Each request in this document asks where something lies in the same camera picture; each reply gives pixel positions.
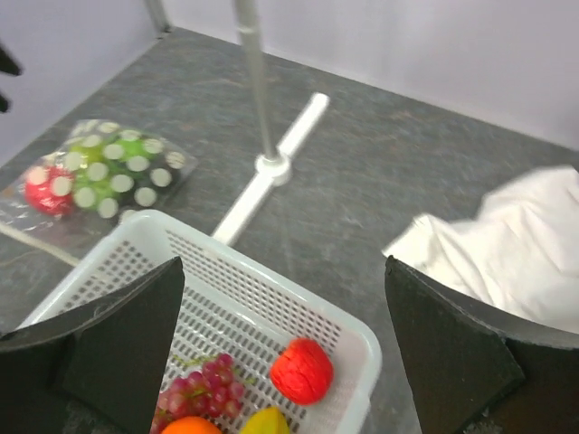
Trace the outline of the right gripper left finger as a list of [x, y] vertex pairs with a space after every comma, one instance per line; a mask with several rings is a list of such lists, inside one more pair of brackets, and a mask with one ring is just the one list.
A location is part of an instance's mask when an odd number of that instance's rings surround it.
[[1, 431], [65, 433], [78, 413], [147, 433], [185, 288], [174, 257], [105, 296], [1, 336]]

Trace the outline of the green lettuce toy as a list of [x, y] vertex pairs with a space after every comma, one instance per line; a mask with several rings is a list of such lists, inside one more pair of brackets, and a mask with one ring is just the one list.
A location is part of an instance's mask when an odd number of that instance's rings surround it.
[[89, 169], [75, 175], [72, 187], [73, 203], [83, 211], [94, 211], [101, 219], [117, 218], [121, 202], [135, 187], [128, 175], [110, 175], [105, 169]]

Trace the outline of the light green pear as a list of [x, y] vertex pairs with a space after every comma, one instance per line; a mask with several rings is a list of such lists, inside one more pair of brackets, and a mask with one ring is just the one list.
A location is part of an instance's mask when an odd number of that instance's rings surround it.
[[93, 163], [102, 162], [104, 160], [102, 154], [103, 148], [104, 142], [102, 140], [89, 141], [88, 139], [77, 141], [68, 146], [68, 150], [71, 153], [80, 155], [81, 166], [88, 166]]

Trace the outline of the big red apple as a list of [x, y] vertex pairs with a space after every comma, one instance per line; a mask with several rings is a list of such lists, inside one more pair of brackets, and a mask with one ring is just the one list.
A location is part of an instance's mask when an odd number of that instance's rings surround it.
[[73, 182], [73, 174], [59, 166], [33, 166], [24, 175], [24, 199], [45, 214], [69, 214], [73, 208]]

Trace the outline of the green watermelon toy ball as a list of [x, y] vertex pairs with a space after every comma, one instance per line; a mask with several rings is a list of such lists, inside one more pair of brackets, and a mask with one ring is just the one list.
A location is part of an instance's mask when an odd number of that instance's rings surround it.
[[140, 174], [151, 165], [151, 156], [140, 139], [134, 141], [117, 139], [105, 145], [102, 154], [113, 173]]

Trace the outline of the clear zip top bag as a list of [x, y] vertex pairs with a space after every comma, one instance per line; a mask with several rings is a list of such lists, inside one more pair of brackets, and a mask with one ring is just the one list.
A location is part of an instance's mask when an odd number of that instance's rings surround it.
[[73, 264], [133, 212], [158, 209], [197, 159], [158, 134], [82, 119], [1, 192], [1, 232]]

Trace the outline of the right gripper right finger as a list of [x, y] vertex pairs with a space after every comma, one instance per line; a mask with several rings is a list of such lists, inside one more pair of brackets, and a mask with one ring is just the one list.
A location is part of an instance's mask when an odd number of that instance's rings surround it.
[[424, 433], [575, 433], [578, 336], [388, 257], [384, 290]]

